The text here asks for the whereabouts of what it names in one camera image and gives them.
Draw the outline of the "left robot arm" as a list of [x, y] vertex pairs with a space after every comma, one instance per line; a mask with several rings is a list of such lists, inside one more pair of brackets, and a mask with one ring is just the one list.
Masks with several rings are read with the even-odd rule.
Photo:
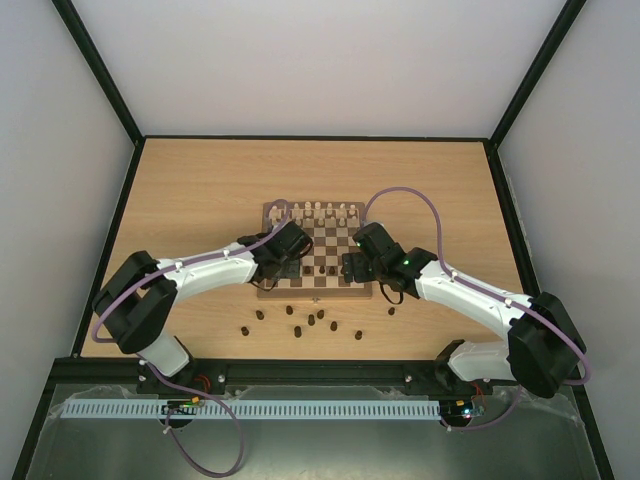
[[115, 343], [171, 378], [192, 363], [187, 348], [165, 327], [174, 305], [231, 285], [277, 281], [312, 248], [311, 237], [290, 221], [267, 233], [242, 236], [200, 255], [155, 259], [131, 254], [92, 301], [95, 342]]

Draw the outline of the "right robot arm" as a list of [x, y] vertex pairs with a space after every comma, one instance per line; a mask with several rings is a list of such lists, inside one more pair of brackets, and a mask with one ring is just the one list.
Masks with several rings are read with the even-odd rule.
[[559, 298], [499, 289], [453, 269], [422, 248], [404, 251], [383, 225], [371, 222], [353, 236], [357, 252], [343, 257], [346, 281], [377, 282], [383, 293], [432, 301], [483, 325], [498, 341], [461, 341], [436, 367], [436, 379], [455, 392], [472, 380], [515, 381], [553, 397], [568, 383], [586, 346]]

